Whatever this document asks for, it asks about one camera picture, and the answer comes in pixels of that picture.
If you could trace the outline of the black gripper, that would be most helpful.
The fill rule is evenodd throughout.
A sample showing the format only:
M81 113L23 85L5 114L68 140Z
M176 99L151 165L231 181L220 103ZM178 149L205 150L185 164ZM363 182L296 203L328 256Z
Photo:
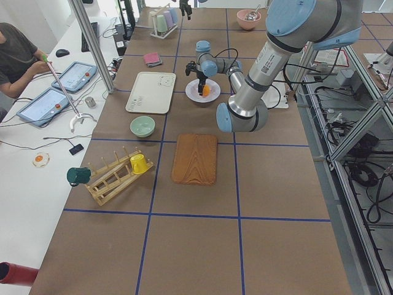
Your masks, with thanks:
M196 76L199 79L198 82L198 94L199 96L203 95L203 87L205 87L206 85L206 76L204 75L204 73L202 71L197 70L196 71Z

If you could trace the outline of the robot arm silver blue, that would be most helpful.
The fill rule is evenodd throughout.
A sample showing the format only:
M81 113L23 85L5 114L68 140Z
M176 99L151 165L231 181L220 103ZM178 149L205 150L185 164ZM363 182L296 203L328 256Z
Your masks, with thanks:
M196 73L201 82L224 73L234 95L217 107L216 121L223 132L253 132L268 118L262 100L289 58L308 48L327 50L355 43L361 31L362 1L273 1L268 9L267 41L248 74L228 58L215 58L210 44L196 44Z

